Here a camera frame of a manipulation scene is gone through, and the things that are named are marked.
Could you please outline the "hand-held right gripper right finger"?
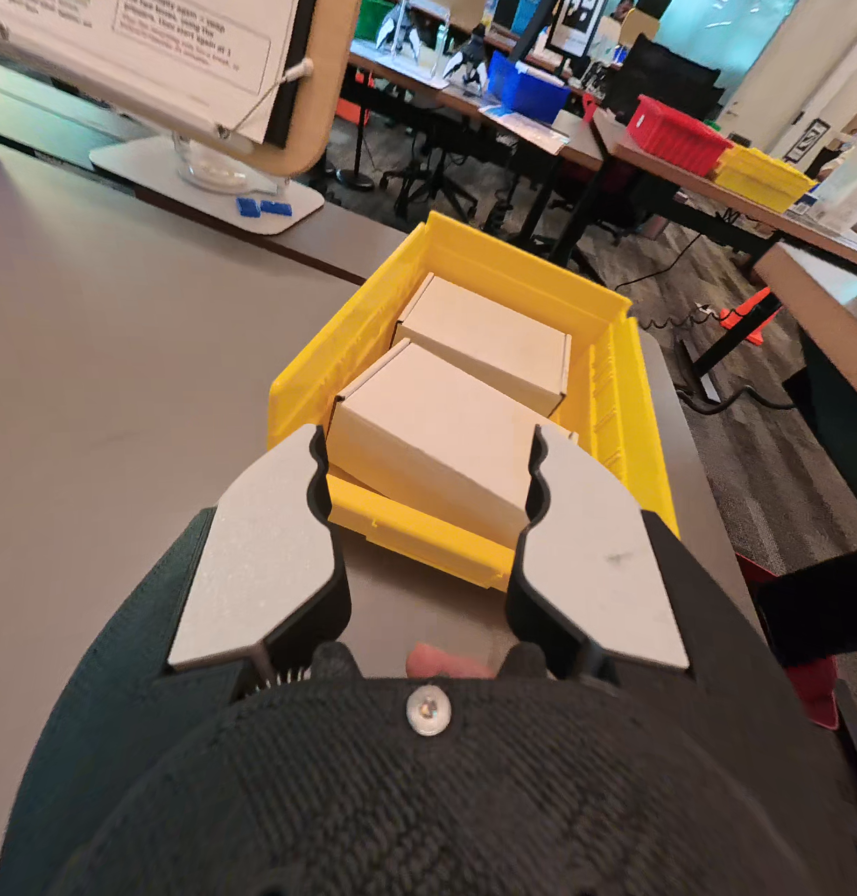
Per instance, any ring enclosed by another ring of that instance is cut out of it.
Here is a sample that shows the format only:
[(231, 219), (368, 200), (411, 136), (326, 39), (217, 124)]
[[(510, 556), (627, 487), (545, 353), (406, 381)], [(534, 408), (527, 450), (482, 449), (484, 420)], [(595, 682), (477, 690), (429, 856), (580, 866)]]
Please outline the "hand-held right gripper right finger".
[(551, 423), (535, 427), (527, 525), (506, 594), (516, 638), (555, 679), (617, 679), (618, 659), (690, 669), (640, 504)]

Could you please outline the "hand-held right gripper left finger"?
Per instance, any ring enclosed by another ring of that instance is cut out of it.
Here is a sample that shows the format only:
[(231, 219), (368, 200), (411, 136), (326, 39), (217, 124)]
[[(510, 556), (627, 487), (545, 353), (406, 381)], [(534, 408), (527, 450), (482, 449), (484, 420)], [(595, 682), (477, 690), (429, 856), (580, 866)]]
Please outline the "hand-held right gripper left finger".
[(305, 424), (246, 469), (215, 506), (170, 645), (177, 673), (243, 661), (258, 685), (310, 678), (318, 647), (351, 620), (330, 522), (323, 427)]

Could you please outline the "white cardboard box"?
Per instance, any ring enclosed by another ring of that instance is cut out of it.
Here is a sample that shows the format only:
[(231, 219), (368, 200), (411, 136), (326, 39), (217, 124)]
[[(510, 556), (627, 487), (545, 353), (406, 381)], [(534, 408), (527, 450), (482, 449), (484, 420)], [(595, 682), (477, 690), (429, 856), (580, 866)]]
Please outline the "white cardboard box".
[(383, 497), (515, 549), (549, 420), (404, 339), (336, 395), (329, 461)]
[(571, 335), (428, 273), (396, 322), (409, 340), (551, 419), (568, 394)]

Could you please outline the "yellow plastic bin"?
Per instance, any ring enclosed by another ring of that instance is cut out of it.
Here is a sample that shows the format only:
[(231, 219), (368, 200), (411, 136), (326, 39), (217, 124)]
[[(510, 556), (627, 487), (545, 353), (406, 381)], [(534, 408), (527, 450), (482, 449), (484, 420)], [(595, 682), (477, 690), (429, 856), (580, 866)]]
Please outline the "yellow plastic bin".
[(640, 331), (626, 297), (432, 212), (271, 385), (267, 447), (328, 428), (335, 395), (389, 348), (428, 273), (571, 336), (568, 392), (552, 420), (680, 535)]
[(817, 186), (792, 165), (737, 144), (723, 153), (711, 179), (715, 185), (780, 214)]

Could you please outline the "wooden table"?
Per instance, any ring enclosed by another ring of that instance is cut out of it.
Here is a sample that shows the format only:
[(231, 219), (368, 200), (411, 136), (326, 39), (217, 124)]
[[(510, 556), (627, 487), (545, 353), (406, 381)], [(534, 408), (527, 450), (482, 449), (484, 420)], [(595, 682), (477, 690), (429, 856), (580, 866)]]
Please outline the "wooden table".
[[(499, 132), (510, 133), (480, 115), (479, 106), (495, 104), (483, 98), (468, 96), (463, 90), (456, 87), (441, 87), (440, 79), (432, 79), (422, 70), (414, 68), (408, 63), (393, 61), (389, 54), (376, 51), (366, 41), (354, 39), (351, 42), (348, 63), (355, 70), (364, 73), (364, 80), (359, 82), (357, 79), (353, 79), (351, 86), (347, 87), (344, 93), (346, 99), (359, 106), (366, 106), (381, 115), (392, 116), (400, 121), (404, 120), (409, 113), (420, 115), (429, 111), (445, 109), (458, 116), (466, 117), (480, 126), (492, 126)], [(405, 91), (410, 91), (420, 103), (416, 106), (404, 103), (402, 110), (385, 111), (381, 104), (390, 102), (392, 97), (378, 89), (370, 88), (369, 75), (378, 80), (385, 80)], [(602, 167), (602, 150), (589, 123), (562, 111), (557, 116), (557, 126), (551, 127), (569, 137), (569, 144), (557, 155), (558, 158), (594, 172)]]
[(779, 243), (755, 270), (857, 393), (857, 265)]
[[(774, 245), (785, 240), (793, 245), (813, 247), (815, 252), (835, 258), (846, 270), (857, 272), (857, 234), (834, 234), (805, 218), (788, 212), (777, 213), (723, 189), (703, 176), (650, 155), (636, 145), (626, 127), (618, 123), (610, 111), (595, 111), (591, 126), (605, 148), (605, 167), (620, 161), (641, 172), (630, 195), (644, 210), (679, 223), (714, 242), (745, 252), (752, 263), (757, 263)], [(765, 225), (772, 230), (772, 235), (761, 238), (716, 215), (676, 202), (674, 196), (681, 189)]]

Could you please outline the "red plastic bin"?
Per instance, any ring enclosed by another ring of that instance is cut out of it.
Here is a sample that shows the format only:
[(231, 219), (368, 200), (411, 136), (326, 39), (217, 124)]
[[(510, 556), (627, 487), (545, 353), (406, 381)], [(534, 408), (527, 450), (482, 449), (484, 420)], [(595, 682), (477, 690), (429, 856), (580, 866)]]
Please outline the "red plastic bin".
[(703, 177), (734, 147), (704, 122), (645, 94), (640, 94), (625, 134), (647, 154)]

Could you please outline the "printed paper sheet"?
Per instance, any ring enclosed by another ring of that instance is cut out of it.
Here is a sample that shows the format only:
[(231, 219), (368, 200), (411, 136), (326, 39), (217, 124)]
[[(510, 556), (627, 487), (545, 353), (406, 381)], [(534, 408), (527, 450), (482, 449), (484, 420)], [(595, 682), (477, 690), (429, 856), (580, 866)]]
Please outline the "printed paper sheet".
[(566, 134), (502, 105), (479, 106), (478, 110), (481, 116), (490, 119), (495, 125), (549, 155), (557, 156), (569, 144), (569, 137)]

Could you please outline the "wooden document stand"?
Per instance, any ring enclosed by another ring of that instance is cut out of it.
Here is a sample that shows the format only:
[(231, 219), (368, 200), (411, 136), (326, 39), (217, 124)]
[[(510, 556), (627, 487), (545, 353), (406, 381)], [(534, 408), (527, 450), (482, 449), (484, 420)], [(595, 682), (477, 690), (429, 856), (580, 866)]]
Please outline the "wooden document stand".
[[(324, 197), (294, 183), (320, 161), (332, 129), (359, 2), (315, 2), (305, 57), (288, 70), (284, 87), (297, 87), (283, 147), (196, 133), (128, 101), (114, 106), (159, 129), (154, 136), (91, 151), (93, 166), (134, 187), (221, 221), (246, 236), (273, 237), (320, 210)], [(290, 218), (243, 218), (238, 196), (289, 203)]]

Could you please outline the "blue plastic bin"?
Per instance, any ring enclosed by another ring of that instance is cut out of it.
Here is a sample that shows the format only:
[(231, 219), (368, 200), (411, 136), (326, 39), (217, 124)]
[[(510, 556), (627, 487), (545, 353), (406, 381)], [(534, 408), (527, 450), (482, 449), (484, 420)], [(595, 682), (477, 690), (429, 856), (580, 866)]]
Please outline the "blue plastic bin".
[(488, 93), (507, 111), (551, 126), (572, 95), (568, 83), (500, 51), (490, 59)]

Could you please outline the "black office chair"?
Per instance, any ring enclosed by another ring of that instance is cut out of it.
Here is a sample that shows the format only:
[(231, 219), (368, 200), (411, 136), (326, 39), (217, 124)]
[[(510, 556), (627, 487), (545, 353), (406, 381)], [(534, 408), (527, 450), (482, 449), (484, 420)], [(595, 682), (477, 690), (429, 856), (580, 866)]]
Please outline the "black office chair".
[(680, 56), (645, 35), (637, 37), (624, 63), (605, 82), (601, 109), (627, 125), (647, 96), (697, 120), (718, 111), (724, 88), (721, 71)]

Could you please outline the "printed instruction sheet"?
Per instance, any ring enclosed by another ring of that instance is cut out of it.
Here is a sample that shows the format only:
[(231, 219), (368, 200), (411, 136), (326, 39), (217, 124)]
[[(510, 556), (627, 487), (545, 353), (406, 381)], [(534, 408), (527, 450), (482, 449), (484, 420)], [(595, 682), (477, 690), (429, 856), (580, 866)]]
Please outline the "printed instruction sheet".
[(283, 147), (315, 2), (0, 1), (0, 53), (196, 133)]

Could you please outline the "spare gripper on clear stand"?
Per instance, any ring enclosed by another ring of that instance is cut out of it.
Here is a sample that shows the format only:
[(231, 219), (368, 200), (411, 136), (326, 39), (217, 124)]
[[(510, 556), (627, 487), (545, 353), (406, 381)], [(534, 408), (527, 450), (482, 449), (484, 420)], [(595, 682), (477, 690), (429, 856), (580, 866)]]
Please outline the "spare gripper on clear stand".
[(456, 85), (471, 97), (480, 98), (488, 86), (488, 68), (484, 39), (486, 26), (479, 23), (471, 35), (447, 61), (442, 79), (449, 85)]
[(419, 30), (412, 19), (408, 2), (402, 1), (396, 3), (382, 19), (376, 34), (375, 48), (398, 55), (405, 47), (410, 48), (414, 62), (418, 63), (421, 58)]

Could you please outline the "computer monitor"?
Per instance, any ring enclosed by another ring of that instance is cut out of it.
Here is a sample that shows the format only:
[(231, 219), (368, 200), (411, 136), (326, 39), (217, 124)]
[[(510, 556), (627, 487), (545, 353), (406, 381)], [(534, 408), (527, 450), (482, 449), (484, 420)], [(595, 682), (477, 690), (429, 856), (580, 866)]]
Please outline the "computer monitor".
[(573, 71), (588, 62), (591, 40), (607, 4), (607, 1), (554, 2), (545, 49), (565, 58)]

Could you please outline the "green plastic bin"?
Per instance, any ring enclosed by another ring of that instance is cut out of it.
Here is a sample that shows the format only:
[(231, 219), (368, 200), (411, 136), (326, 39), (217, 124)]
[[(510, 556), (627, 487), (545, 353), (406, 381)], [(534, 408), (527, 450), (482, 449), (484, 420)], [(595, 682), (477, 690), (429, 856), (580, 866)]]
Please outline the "green plastic bin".
[(354, 38), (375, 43), (378, 30), (395, 1), (361, 1)]

